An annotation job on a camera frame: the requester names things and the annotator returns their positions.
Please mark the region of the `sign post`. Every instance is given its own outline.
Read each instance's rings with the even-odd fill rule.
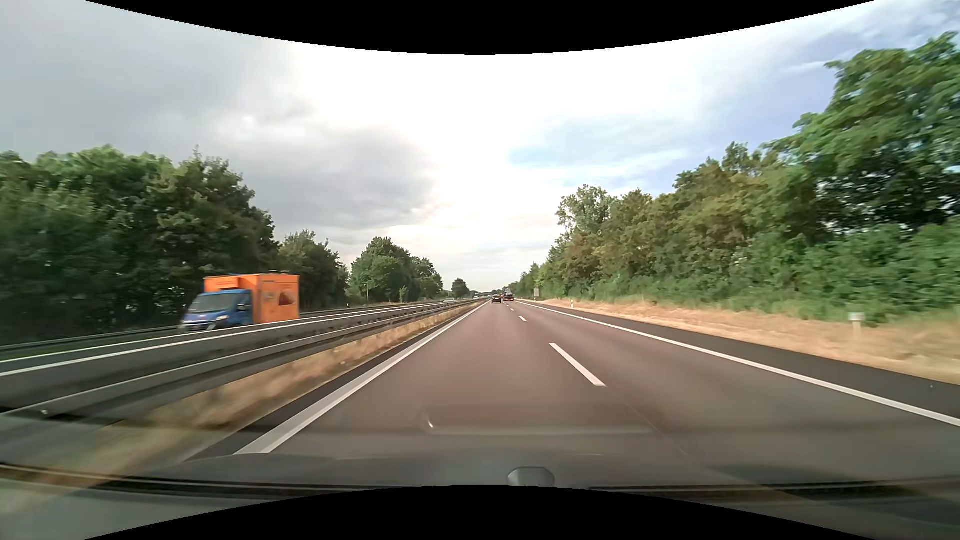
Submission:
[[[853,313],[849,314],[850,321],[853,323],[853,337],[860,337],[860,323],[862,323],[867,317],[864,313]]]

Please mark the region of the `van windshield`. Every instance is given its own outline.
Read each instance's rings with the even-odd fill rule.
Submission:
[[[237,305],[239,294],[202,294],[190,305],[188,313],[212,313],[214,311],[226,311],[233,309]]]

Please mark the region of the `lane marking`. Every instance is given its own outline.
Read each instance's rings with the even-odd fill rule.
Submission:
[[[454,327],[454,325],[466,319],[467,317],[470,317],[470,315],[475,313],[477,309],[485,305],[486,304],[481,304],[480,306],[475,307],[474,309],[468,311],[465,315],[463,315],[459,319],[456,319],[455,321],[444,326],[438,331],[433,332],[432,334],[427,336],[425,339],[423,339],[421,342],[417,343],[413,347],[410,347],[409,349],[400,353],[399,355],[371,369],[369,372],[348,382],[343,387],[338,388],[336,391],[331,393],[329,396],[326,396],[325,398],[319,400],[318,402],[312,404],[306,409],[295,414],[292,418],[290,418],[286,422],[280,424],[279,426],[277,426],[276,428],[273,428],[270,431],[267,431],[266,433],[261,435],[259,438],[257,438],[255,441],[251,442],[249,445],[243,447],[242,449],[238,450],[233,454],[234,455],[269,454],[270,452],[276,450],[276,448],[279,447],[281,444],[287,442],[287,440],[289,440],[291,437],[293,437],[297,433],[301,432],[302,430],[310,426],[310,424],[313,424],[314,422],[316,422],[321,416],[324,416],[325,414],[327,414],[327,412],[329,412],[330,409],[339,405],[346,398],[355,394],[360,388],[363,388],[367,384],[370,384],[374,379],[386,373],[388,369],[399,364],[401,360],[403,360],[409,355],[412,355],[413,353],[418,351],[420,347],[423,347],[427,343],[433,341],[440,334],[450,330],[451,328]]]
[[[943,422],[944,424],[950,424],[951,426],[955,426],[955,427],[957,427],[957,428],[960,428],[960,418],[954,418],[954,417],[952,417],[952,416],[947,416],[946,414],[942,414],[942,413],[940,413],[940,412],[936,412],[936,411],[932,411],[932,410],[927,410],[927,409],[925,409],[925,408],[920,408],[920,407],[918,407],[918,406],[908,405],[908,404],[904,404],[904,403],[901,403],[901,402],[896,402],[896,401],[894,401],[894,400],[888,400],[887,398],[881,398],[880,396],[875,396],[875,395],[873,395],[873,394],[868,394],[867,392],[861,392],[860,390],[854,390],[854,389],[852,389],[852,388],[848,388],[848,387],[846,387],[846,386],[841,386],[841,385],[839,385],[839,384],[834,384],[834,383],[832,383],[832,382],[826,382],[825,380],[813,379],[812,377],[807,377],[806,375],[800,375],[800,374],[797,374],[797,373],[793,373],[793,372],[790,372],[790,371],[778,369],[778,368],[775,368],[775,367],[771,367],[771,366],[759,364],[759,363],[756,363],[756,362],[751,362],[750,360],[745,360],[745,359],[743,359],[743,358],[738,358],[738,357],[736,357],[736,356],[724,355],[723,353],[717,353],[716,351],[711,351],[711,350],[709,350],[709,349],[702,349],[702,348],[700,348],[700,347],[695,347],[695,346],[693,346],[693,345],[687,345],[686,343],[681,343],[681,342],[679,342],[679,341],[674,341],[674,340],[672,340],[672,339],[667,339],[667,338],[665,338],[665,337],[660,337],[660,336],[658,336],[658,335],[652,335],[652,334],[650,334],[650,333],[644,333],[644,332],[642,332],[642,331],[630,330],[630,329],[627,329],[627,328],[618,327],[618,326],[616,326],[616,325],[611,325],[611,324],[607,324],[607,323],[602,323],[602,322],[600,322],[600,321],[594,321],[593,319],[587,319],[587,317],[580,317],[580,316],[577,316],[577,315],[571,315],[570,313],[564,313],[564,312],[562,312],[562,311],[557,311],[556,309],[550,309],[550,308],[547,308],[547,307],[534,306],[534,305],[532,305],[532,304],[527,304],[527,306],[536,307],[537,309],[545,309],[545,310],[547,310],[547,311],[553,311],[554,313],[560,313],[561,315],[566,315],[567,317],[573,317],[574,319],[580,319],[580,320],[582,320],[582,321],[588,321],[588,322],[590,322],[590,323],[602,325],[602,326],[605,326],[605,327],[608,327],[608,328],[612,328],[612,329],[617,329],[617,330],[622,330],[622,331],[628,331],[629,333],[635,333],[636,335],[642,335],[643,337],[649,337],[650,339],[656,339],[656,340],[658,340],[658,341],[662,341],[663,343],[669,343],[669,344],[671,344],[671,345],[676,345],[676,346],[678,346],[678,347],[683,347],[683,348],[689,349],[689,350],[691,350],[691,351],[697,351],[698,353],[704,353],[705,355],[711,355],[711,356],[716,356],[716,357],[718,357],[718,358],[724,358],[724,359],[730,360],[730,361],[732,361],[732,362],[737,362],[737,363],[740,363],[740,364],[743,364],[743,365],[748,365],[748,366],[751,366],[751,367],[755,367],[756,369],[762,369],[763,371],[769,371],[770,373],[776,373],[777,375],[783,375],[784,377],[789,377],[790,379],[802,380],[803,382],[809,382],[810,384],[815,384],[815,385],[817,385],[817,386],[821,386],[821,387],[823,387],[823,388],[827,388],[827,389],[830,389],[830,390],[834,390],[834,391],[840,392],[840,393],[842,393],[842,394],[847,394],[848,396],[854,396],[855,398],[860,398],[860,399],[862,399],[862,400],[866,400],[866,401],[868,401],[868,402],[873,402],[873,403],[875,403],[875,404],[887,405],[887,406],[889,406],[889,407],[896,408],[896,409],[902,410],[902,411],[904,411],[904,412],[910,412],[910,413],[913,413],[913,414],[916,414],[916,415],[919,415],[919,416],[923,416],[923,417],[925,417],[925,418],[929,418],[930,420],[936,420],[936,421],[938,421],[938,422]]]
[[[594,386],[606,386],[606,384],[604,384],[601,380],[597,379],[590,371],[588,371],[587,368],[580,365],[580,362],[578,362],[577,360],[574,360],[573,356],[568,355],[565,350],[561,349],[559,345],[557,345],[556,343],[551,343],[550,347],[553,347],[554,351],[560,353],[560,356],[563,356],[564,358],[566,358],[566,361],[570,362],[571,366],[577,368],[577,371],[579,371],[581,375],[586,377],[587,380],[592,382]]]
[[[381,310],[381,311],[371,311],[370,313],[387,313],[387,312],[389,312],[389,311],[397,311],[397,310],[399,310],[399,309],[405,309],[405,307],[396,307],[396,308],[391,308],[391,309],[384,309],[384,310]],[[89,362],[89,361],[91,361],[91,360],[100,360],[100,359],[103,359],[103,358],[111,358],[111,357],[114,357],[114,356],[131,355],[131,354],[134,354],[134,353],[143,353],[143,352],[145,352],[145,351],[154,351],[154,350],[156,350],[156,349],[165,349],[165,348],[167,348],[167,347],[177,347],[177,346],[179,346],[179,345],[186,345],[186,344],[189,344],[189,343],[199,343],[199,342],[201,342],[201,341],[209,341],[209,340],[211,340],[211,339],[222,339],[222,338],[226,338],[226,337],[233,337],[233,336],[235,336],[235,335],[245,335],[245,334],[248,334],[248,333],[257,333],[257,332],[259,332],[259,331],[272,331],[272,330],[278,330],[278,329],[281,329],[281,328],[293,328],[293,327],[298,327],[298,326],[303,326],[303,325],[312,325],[312,324],[316,324],[316,323],[319,323],[319,322],[338,321],[338,320],[340,320],[340,319],[349,319],[350,317],[356,317],[356,316],[357,316],[357,314],[350,314],[350,315],[345,315],[345,316],[343,316],[343,317],[325,318],[323,321],[318,321],[318,320],[315,320],[315,319],[303,319],[303,322],[299,322],[299,323],[292,324],[292,325],[284,325],[284,326],[282,326],[282,327],[270,327],[270,328],[256,329],[256,330],[249,330],[249,331],[238,331],[238,332],[234,332],[234,333],[227,333],[227,334],[221,334],[221,335],[211,335],[211,336],[209,336],[209,337],[200,337],[200,338],[198,338],[198,339],[190,339],[190,340],[187,340],[187,341],[177,341],[177,342],[174,342],[174,343],[163,343],[163,344],[160,344],[160,345],[154,345],[153,347],[143,347],[143,348],[140,348],[140,349],[130,349],[130,350],[127,350],[127,351],[117,351],[116,353],[106,353],[106,354],[104,354],[104,355],[84,356],[84,357],[82,357],[82,358],[74,358],[74,359],[72,359],[72,360],[64,360],[64,361],[62,361],[62,362],[56,362],[56,363],[52,363],[52,364],[40,364],[40,365],[38,365],[38,366],[25,367],[25,368],[20,368],[20,369],[13,369],[13,370],[10,370],[10,371],[4,371],[4,372],[0,372],[0,377],[9,377],[9,376],[11,376],[11,375],[20,375],[20,374],[22,374],[22,373],[30,373],[30,372],[33,372],[33,371],[40,371],[40,370],[44,370],[44,369],[61,367],[61,366],[66,366],[66,365],[71,365],[71,364],[78,364],[78,363],[83,363],[83,362]],[[126,344],[126,343],[116,343],[116,344],[114,344],[113,346],[116,346],[116,345],[125,345],[125,344]],[[64,353],[72,353],[72,352],[74,352],[74,351],[63,351],[62,353],[50,353],[50,355],[62,355],[62,354],[64,354]],[[22,357],[22,358],[11,358],[11,359],[9,359],[9,360],[0,360],[0,364],[6,363],[6,362],[18,361],[18,360],[26,360],[26,359],[29,359],[29,358],[36,358],[36,357],[39,357],[39,356],[47,356],[47,355],[25,356],[25,357]]]

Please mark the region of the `sky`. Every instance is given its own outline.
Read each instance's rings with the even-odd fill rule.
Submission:
[[[514,56],[342,49],[80,0],[0,4],[0,151],[227,159],[352,262],[391,237],[486,291],[542,262],[578,185],[672,189],[827,104],[824,63],[960,30],[960,0],[876,0],[708,37]]]

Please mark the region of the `truck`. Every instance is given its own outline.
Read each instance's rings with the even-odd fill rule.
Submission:
[[[300,318],[300,276],[271,271],[204,278],[204,292],[180,321],[181,331],[209,331]]]

